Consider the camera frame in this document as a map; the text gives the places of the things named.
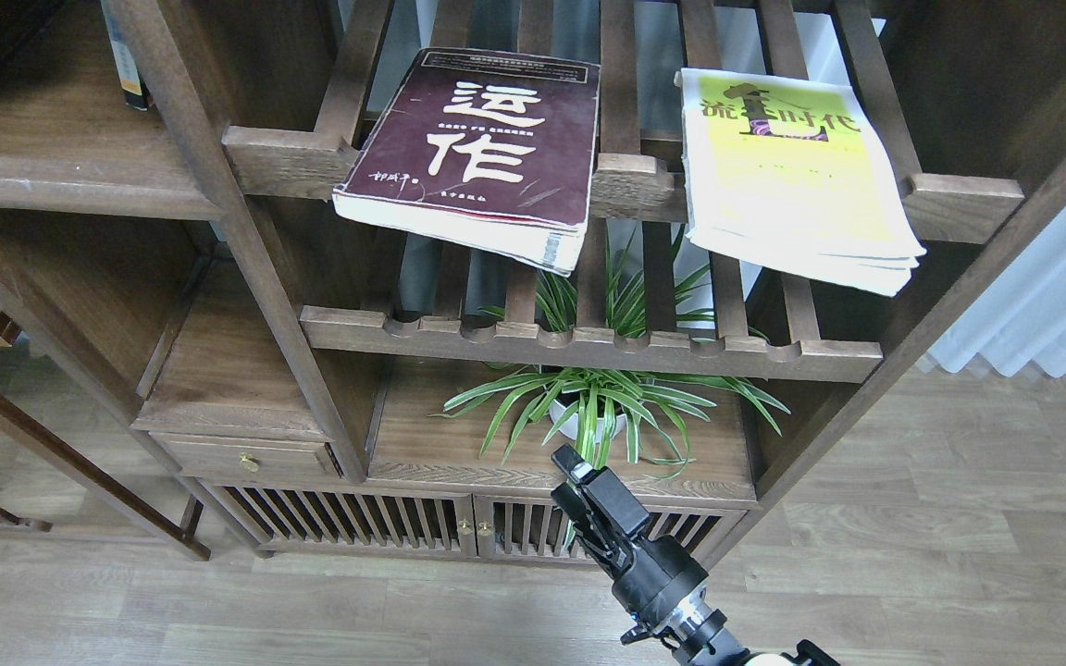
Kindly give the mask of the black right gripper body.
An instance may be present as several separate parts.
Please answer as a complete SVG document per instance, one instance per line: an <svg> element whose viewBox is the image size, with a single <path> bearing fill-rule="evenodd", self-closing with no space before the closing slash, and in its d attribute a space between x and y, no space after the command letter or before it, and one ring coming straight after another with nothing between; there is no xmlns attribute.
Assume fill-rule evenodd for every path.
<svg viewBox="0 0 1066 666"><path fill-rule="evenodd" d="M614 597L635 624L619 641L648 637L681 644L698 632L710 614L702 594L708 574L671 535L649 536L648 527L626 534L589 531L589 556L613 578Z"/></svg>

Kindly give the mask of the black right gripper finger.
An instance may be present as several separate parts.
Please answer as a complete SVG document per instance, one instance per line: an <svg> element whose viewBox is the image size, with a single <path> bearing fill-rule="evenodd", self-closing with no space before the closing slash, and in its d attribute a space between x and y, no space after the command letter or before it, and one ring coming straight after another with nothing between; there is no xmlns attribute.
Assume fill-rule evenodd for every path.
<svg viewBox="0 0 1066 666"><path fill-rule="evenodd" d="M609 468L593 468L570 444L551 456L566 481L551 497L589 547L627 547L643 534L649 514Z"/></svg>
<svg viewBox="0 0 1066 666"><path fill-rule="evenodd" d="M563 482L552 498L571 520L584 550L603 570L621 570L618 517L621 482L589 481L581 487Z"/></svg>

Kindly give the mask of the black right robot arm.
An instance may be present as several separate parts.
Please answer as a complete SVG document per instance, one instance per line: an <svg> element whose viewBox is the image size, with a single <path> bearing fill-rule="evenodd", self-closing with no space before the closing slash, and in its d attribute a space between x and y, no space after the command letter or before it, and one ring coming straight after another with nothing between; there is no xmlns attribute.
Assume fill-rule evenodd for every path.
<svg viewBox="0 0 1066 666"><path fill-rule="evenodd" d="M568 444L553 462L566 482L552 492L589 557L613 579L614 597L635 621L621 644L659 639L680 665L834 665L811 640L795 654L756 653L705 601L708 573L669 535L651 538L649 514L610 469L593 468Z"/></svg>

